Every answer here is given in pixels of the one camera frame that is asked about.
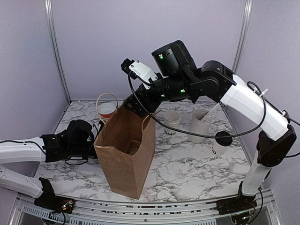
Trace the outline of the black plastic cup lid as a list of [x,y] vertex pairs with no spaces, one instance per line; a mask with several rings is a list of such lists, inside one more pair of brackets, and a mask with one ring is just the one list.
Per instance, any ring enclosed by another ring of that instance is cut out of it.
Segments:
[[232,144],[233,138],[230,137],[230,134],[226,131],[220,131],[215,135],[216,143],[221,146],[228,147]]

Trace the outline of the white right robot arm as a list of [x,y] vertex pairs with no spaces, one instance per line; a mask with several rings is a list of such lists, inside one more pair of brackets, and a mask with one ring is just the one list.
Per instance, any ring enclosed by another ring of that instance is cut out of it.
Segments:
[[126,59],[121,69],[141,85],[125,100],[125,107],[143,118],[154,113],[164,101],[207,96],[229,106],[261,129],[257,153],[249,172],[232,200],[237,210],[250,203],[271,168],[280,164],[296,141],[296,133],[286,115],[269,105],[253,82],[244,82],[223,64],[211,60],[198,68],[192,59],[185,62],[159,59],[155,73],[137,60]]

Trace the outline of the brown paper takeout bag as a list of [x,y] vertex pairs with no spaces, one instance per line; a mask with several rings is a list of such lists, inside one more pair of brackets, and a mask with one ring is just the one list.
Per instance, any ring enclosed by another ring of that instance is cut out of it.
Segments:
[[110,189],[139,199],[156,146],[155,121],[140,118],[122,104],[94,141],[94,148]]

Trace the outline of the white paper coffee cup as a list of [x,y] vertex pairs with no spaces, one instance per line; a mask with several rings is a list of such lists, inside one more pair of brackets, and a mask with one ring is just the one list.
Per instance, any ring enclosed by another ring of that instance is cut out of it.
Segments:
[[211,148],[211,153],[214,156],[221,156],[227,151],[228,148],[229,148],[228,146],[223,146],[215,142]]

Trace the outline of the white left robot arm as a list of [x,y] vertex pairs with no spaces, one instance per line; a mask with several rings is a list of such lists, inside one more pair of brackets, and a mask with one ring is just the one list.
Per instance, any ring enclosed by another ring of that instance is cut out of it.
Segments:
[[59,205],[59,198],[49,180],[33,178],[7,169],[4,164],[20,162],[45,162],[46,152],[41,137],[23,140],[1,140],[0,142],[0,187],[24,195],[40,198],[48,208]]

